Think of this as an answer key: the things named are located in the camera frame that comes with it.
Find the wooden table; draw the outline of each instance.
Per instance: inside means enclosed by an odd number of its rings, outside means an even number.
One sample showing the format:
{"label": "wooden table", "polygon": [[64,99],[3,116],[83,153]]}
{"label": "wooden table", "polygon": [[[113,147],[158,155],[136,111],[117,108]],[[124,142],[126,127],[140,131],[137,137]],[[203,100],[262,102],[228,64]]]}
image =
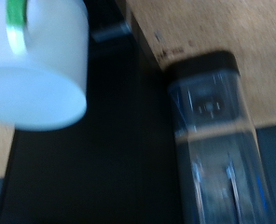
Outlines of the wooden table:
{"label": "wooden table", "polygon": [[253,122],[276,125],[276,0],[118,1],[161,68],[215,49],[236,56]]}

